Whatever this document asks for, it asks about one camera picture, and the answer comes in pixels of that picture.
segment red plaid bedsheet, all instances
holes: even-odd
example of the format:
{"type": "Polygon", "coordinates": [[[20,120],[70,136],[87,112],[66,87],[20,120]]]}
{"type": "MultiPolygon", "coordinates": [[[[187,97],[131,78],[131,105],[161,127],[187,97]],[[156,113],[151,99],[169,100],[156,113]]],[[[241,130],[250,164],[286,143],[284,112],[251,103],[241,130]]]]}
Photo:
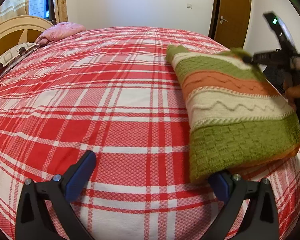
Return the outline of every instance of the red plaid bedsheet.
{"type": "MultiPolygon", "coordinates": [[[[222,203],[208,184],[189,183],[189,125],[165,61],[169,44],[225,49],[181,30],[92,30],[37,50],[0,81],[0,228],[10,239],[24,180],[63,174],[86,150],[96,153],[98,164],[72,207],[96,240],[202,236],[222,203]]],[[[300,152],[245,177],[270,179],[283,239],[300,212],[300,152]]]]}

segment wooden headboard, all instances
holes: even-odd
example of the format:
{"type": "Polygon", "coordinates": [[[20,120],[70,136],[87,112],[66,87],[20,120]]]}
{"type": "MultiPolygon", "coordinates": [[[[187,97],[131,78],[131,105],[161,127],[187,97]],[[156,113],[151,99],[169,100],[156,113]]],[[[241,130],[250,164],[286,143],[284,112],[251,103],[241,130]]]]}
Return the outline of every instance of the wooden headboard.
{"type": "Polygon", "coordinates": [[[30,15],[17,16],[0,23],[0,56],[18,44],[34,42],[52,26],[49,21],[30,15]]]}

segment knitted blanket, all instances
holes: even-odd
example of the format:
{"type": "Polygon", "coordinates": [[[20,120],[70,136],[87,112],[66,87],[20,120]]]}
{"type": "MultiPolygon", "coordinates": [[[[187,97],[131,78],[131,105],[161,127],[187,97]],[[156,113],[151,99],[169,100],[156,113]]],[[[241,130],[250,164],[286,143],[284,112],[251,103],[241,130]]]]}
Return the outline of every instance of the knitted blanket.
{"type": "Polygon", "coordinates": [[[166,59],[178,77],[190,124],[190,179],[232,167],[295,156],[298,117],[242,50],[189,52],[170,45],[166,59]]]}

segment curtain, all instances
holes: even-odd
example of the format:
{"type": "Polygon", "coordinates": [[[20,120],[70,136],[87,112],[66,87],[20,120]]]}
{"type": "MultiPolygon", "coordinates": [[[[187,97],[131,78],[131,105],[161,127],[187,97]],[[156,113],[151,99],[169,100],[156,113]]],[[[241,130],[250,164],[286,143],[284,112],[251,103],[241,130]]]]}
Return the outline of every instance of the curtain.
{"type": "Polygon", "coordinates": [[[29,14],[29,0],[5,0],[0,6],[0,23],[19,15],[29,14]]]}
{"type": "Polygon", "coordinates": [[[56,22],[67,22],[68,13],[67,13],[67,3],[66,0],[53,0],[54,5],[54,14],[56,16],[56,22]]]}

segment wooden door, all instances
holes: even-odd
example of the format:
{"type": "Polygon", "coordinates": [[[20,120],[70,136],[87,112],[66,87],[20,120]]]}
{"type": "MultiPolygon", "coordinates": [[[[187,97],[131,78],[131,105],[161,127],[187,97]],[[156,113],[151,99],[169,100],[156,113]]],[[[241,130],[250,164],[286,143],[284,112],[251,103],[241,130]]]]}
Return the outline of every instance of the wooden door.
{"type": "Polygon", "coordinates": [[[214,40],[227,48],[242,48],[246,39],[251,0],[220,0],[214,40]]]}

